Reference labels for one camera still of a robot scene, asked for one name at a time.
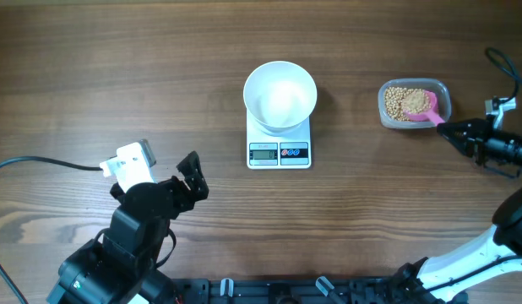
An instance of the scale display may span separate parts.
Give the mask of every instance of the scale display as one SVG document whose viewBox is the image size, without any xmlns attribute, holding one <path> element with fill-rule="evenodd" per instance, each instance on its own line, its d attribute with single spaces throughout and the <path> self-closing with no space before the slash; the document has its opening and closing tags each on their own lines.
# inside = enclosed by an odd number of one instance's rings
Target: scale display
<svg viewBox="0 0 522 304">
<path fill-rule="evenodd" d="M 246 148 L 250 169 L 307 169 L 312 165 L 309 119 L 290 132 L 272 134 L 248 113 Z"/>
<path fill-rule="evenodd" d="M 276 156 L 274 151 L 252 151 L 255 160 L 273 160 Z"/>
</svg>

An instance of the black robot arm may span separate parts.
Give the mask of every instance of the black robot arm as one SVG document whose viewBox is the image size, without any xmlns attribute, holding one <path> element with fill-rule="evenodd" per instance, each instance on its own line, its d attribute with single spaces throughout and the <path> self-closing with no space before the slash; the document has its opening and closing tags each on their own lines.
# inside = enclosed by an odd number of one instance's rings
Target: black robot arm
<svg viewBox="0 0 522 304">
<path fill-rule="evenodd" d="M 123 303 L 134 297 L 141 285 L 147 297 L 160 296 L 154 287 L 165 286 L 167 280 L 156 269 L 169 255 L 159 263 L 156 259 L 165 237 L 171 235 L 176 241 L 170 220 L 209 195 L 196 152 L 177 169 L 185 182 L 173 176 L 160 183 L 135 184 L 125 193 L 118 184 L 112 187 L 111 195 L 121 205 L 113 213 L 110 227 L 100 233 L 103 242 L 98 242 L 98 234 L 66 259 L 47 298 L 49 303 Z"/>
<path fill-rule="evenodd" d="M 487 162 L 492 160 L 499 165 L 512 164 L 522 168 L 522 136 L 495 129 L 490 119 L 473 118 L 463 122 L 440 123 L 437 130 L 478 166 L 505 176 L 513 175 L 494 169 Z"/>
</svg>

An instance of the wood grain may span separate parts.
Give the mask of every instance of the wood grain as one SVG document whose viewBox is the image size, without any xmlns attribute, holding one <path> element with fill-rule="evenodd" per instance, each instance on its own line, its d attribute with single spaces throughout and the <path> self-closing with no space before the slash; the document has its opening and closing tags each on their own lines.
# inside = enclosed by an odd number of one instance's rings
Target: wood grain
<svg viewBox="0 0 522 304">
<path fill-rule="evenodd" d="M 452 121 L 483 117 L 522 73 L 522 2 L 219 2 L 0 8 L 0 160 L 97 165 L 147 138 L 158 179 L 197 150 L 209 199 L 172 223 L 172 278 L 392 274 L 484 231 L 522 185 L 472 166 L 434 130 L 379 122 L 390 79 L 435 78 Z M 250 171 L 242 86 L 260 64 L 303 66 L 319 90 L 313 168 Z M 522 133 L 519 109 L 506 128 Z M 60 263 L 109 224 L 112 179 L 42 164 L 0 170 L 0 259 L 45 302 Z M 165 244 L 164 251 L 170 246 Z M 522 274 L 470 290 L 522 303 Z M 0 280 L 0 303 L 15 303 Z"/>
</svg>

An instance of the black cable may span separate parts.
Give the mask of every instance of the black cable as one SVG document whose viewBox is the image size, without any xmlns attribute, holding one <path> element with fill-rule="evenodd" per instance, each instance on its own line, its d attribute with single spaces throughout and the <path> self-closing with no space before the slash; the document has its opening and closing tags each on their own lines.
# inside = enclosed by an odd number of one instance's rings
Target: black cable
<svg viewBox="0 0 522 304">
<path fill-rule="evenodd" d="M 101 235 L 108 232 L 110 229 L 111 228 L 104 228 L 104 229 L 100 230 L 100 232 L 98 232 L 98 234 L 95 235 L 94 244 L 96 244 L 98 242 L 98 239 L 100 238 Z"/>
<path fill-rule="evenodd" d="M 513 94 L 507 98 L 506 100 L 503 100 L 502 102 L 507 102 L 509 100 L 512 100 L 519 91 L 519 85 L 522 85 L 522 78 L 519 75 L 518 70 L 514 67 L 514 63 L 511 60 L 511 58 L 507 55 L 505 55 L 503 52 L 499 51 L 498 49 L 495 49 L 493 47 L 487 47 L 484 51 L 484 54 L 487 56 L 488 60 L 495 65 L 497 68 L 499 68 L 502 72 L 506 73 L 510 78 L 514 79 L 514 90 Z M 504 63 L 507 65 L 508 69 L 503 66 L 501 62 L 499 62 L 492 54 L 495 54 L 498 57 L 501 57 L 504 61 Z"/>
<path fill-rule="evenodd" d="M 171 248 L 170 252 L 167 253 L 167 255 L 163 259 L 161 259 L 161 261 L 156 263 L 156 266 L 155 266 L 156 269 L 163 266 L 163 264 L 165 264 L 167 262 L 167 260 L 171 256 L 171 253 L 173 253 L 173 250 L 175 250 L 175 247 L 177 246 L 177 236 L 175 236 L 175 233 L 171 229 L 168 229 L 167 232 L 168 232 L 169 236 L 171 237 L 171 239 L 173 240 L 173 248 Z"/>
<path fill-rule="evenodd" d="M 59 166 L 66 166 L 66 167 L 69 167 L 69 168 L 85 170 L 85 171 L 102 171 L 102 169 L 100 167 L 80 166 L 80 165 L 75 165 L 75 164 L 72 164 L 72 163 L 68 163 L 66 161 L 54 160 L 54 159 L 50 159 L 50 158 L 46 158 L 46 157 L 40 157 L 40 156 L 19 156 L 19 157 L 10 158 L 8 160 L 5 160 L 5 161 L 1 162 L 0 163 L 0 168 L 2 168 L 3 166 L 7 166 L 9 164 L 16 163 L 16 162 L 29 161 L 29 160 L 41 161 L 41 162 L 45 162 L 45 163 L 48 163 L 48 164 L 54 164 L 54 165 L 59 165 Z"/>
<path fill-rule="evenodd" d="M 444 288 L 444 287 L 447 287 L 447 286 L 452 286 L 452 285 L 458 284 L 459 282 L 461 282 L 463 280 L 467 280 L 470 277 L 478 275 L 478 274 L 480 274 L 480 273 L 482 273 L 484 271 L 487 271 L 487 270 L 489 270 L 492 267 L 498 266 L 501 263 L 505 263 L 507 261 L 514 260 L 514 259 L 522 259 L 522 256 L 513 255 L 513 256 L 508 256 L 508 257 L 504 257 L 504 258 L 498 258 L 497 260 L 495 260 L 495 261 L 493 261 L 493 262 L 491 262 L 489 264 L 486 264 L 486 265 L 480 267 L 477 270 L 471 271 L 470 273 L 468 273 L 466 275 L 463 275 L 463 276 L 459 277 L 458 279 L 450 280 L 447 283 L 443 283 L 443 284 L 440 284 L 440 285 L 436 285 L 436 286 L 430 287 L 430 288 L 426 289 L 426 291 L 423 291 L 423 292 L 432 292 L 432 291 L 435 291 L 435 290 L 438 290 L 438 289 L 441 289 L 441 288 Z"/>
<path fill-rule="evenodd" d="M 19 298 L 19 301 L 21 302 L 21 304 L 28 304 L 28 301 L 26 301 L 26 298 L 23 296 L 23 293 L 21 292 L 21 290 L 19 290 L 17 285 L 11 280 L 11 278 L 6 273 L 6 270 L 4 270 L 4 268 L 2 267 L 1 264 L 0 264 L 0 276 L 2 276 L 4 278 L 6 283 L 9 285 L 9 288 L 11 288 L 11 290 L 14 292 L 14 294 Z"/>
<path fill-rule="evenodd" d="M 85 171 L 101 171 L 102 170 L 100 167 L 80 166 L 80 165 L 75 165 L 75 164 L 72 164 L 72 163 L 68 163 L 66 161 L 54 160 L 54 159 L 50 159 L 50 158 L 46 158 L 46 157 L 40 157 L 40 156 L 20 156 L 20 157 L 10 158 L 8 160 L 5 160 L 5 161 L 1 162 L 0 163 L 0 168 L 2 168 L 4 166 L 7 166 L 7 165 L 10 165 L 10 164 L 13 164 L 13 163 L 16 163 L 16 162 L 29 161 L 29 160 L 41 161 L 41 162 L 45 162 L 45 163 L 48 163 L 48 164 L 54 164 L 54 165 L 59 165 L 59 166 L 66 166 L 66 167 L 69 167 L 69 168 L 85 170 Z M 101 235 L 101 233 L 103 233 L 104 231 L 105 230 L 100 231 L 100 233 L 98 233 L 98 238 Z M 2 267 L 1 264 L 0 264 L 0 276 L 2 276 L 2 278 L 8 284 L 9 288 L 11 288 L 11 290 L 14 292 L 14 294 L 19 298 L 19 301 L 21 302 L 21 304 L 28 304 L 28 301 L 26 301 L 26 298 L 24 298 L 23 294 L 21 293 L 21 291 L 19 290 L 17 285 L 11 280 L 11 278 L 8 275 L 8 273 L 6 273 L 6 270 L 4 270 L 4 268 Z"/>
</svg>

